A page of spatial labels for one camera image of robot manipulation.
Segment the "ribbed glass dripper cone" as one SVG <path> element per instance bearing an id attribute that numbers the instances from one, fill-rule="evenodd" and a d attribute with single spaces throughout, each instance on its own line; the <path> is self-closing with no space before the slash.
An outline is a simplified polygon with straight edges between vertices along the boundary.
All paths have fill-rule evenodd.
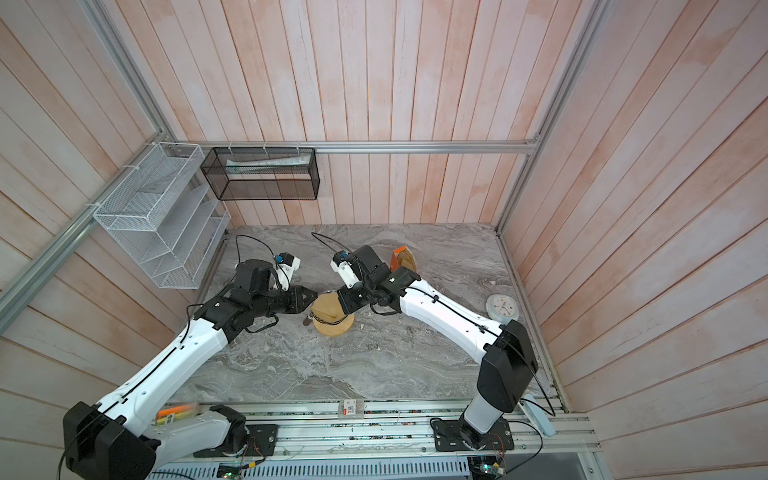
<path id="1" fill-rule="evenodd" d="M 331 320 L 331 319 L 339 319 L 343 318 L 346 314 L 341 307 L 340 304 L 334 303 L 334 304 L 320 304 L 315 303 L 312 305 L 310 309 L 311 315 L 319 315 L 321 318 L 325 320 Z"/>

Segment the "single brown paper filter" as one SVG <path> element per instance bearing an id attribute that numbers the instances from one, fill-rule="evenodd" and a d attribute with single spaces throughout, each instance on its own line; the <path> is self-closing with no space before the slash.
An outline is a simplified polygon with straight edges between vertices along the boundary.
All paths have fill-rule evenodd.
<path id="1" fill-rule="evenodd" d="M 321 324 L 336 325 L 347 318 L 336 291 L 319 295 L 313 302 L 310 311 L 313 319 Z"/>

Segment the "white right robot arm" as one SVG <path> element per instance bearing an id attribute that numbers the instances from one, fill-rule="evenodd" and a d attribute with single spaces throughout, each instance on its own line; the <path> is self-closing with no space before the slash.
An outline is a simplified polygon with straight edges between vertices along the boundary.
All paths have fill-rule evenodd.
<path id="1" fill-rule="evenodd" d="M 457 420 L 433 419 L 436 449 L 481 450 L 501 441 L 503 415 L 521 403 L 538 370 L 528 331 L 521 323 L 486 318 L 434 289 L 415 271 L 390 269 L 368 245 L 336 252 L 330 262 L 344 286 L 336 291 L 344 313 L 364 306 L 389 307 L 430 326 L 479 365 L 476 393 Z"/>

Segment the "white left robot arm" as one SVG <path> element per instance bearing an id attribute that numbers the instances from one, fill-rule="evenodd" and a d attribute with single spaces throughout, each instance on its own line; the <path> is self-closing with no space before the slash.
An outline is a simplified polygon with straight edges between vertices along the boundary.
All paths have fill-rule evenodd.
<path id="1" fill-rule="evenodd" d="M 215 405 L 199 416 L 156 425 L 157 413 L 212 356 L 259 318 L 278 323 L 304 312 L 315 291 L 295 285 L 299 258 L 237 264 L 234 278 L 199 305 L 183 332 L 121 386 L 92 405 L 79 402 L 63 419 L 64 451 L 57 469 L 83 479 L 145 479 L 181 457 L 214 450 L 240 457 L 251 441 L 243 414 Z"/>

